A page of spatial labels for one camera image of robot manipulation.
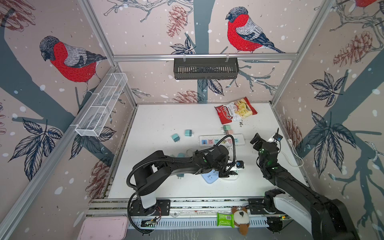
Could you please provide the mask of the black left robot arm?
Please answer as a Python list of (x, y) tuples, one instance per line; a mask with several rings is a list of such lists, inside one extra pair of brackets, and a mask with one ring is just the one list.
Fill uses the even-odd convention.
[(154, 192), (170, 176), (178, 174), (203, 175), (212, 170), (227, 177), (237, 164), (236, 145), (233, 135), (225, 135), (212, 147), (193, 152), (191, 157), (166, 156), (155, 151), (137, 163), (128, 174), (126, 183), (132, 188), (144, 209), (157, 205)]

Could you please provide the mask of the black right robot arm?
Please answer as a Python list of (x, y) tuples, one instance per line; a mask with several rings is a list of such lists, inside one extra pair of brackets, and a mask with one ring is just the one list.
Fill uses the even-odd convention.
[(360, 238), (344, 203), (316, 193), (278, 163), (279, 148), (276, 142), (267, 142), (255, 134), (250, 143), (258, 151), (257, 165), (263, 177), (277, 187), (265, 193), (266, 211), (279, 210), (287, 214), (311, 233), (315, 240)]

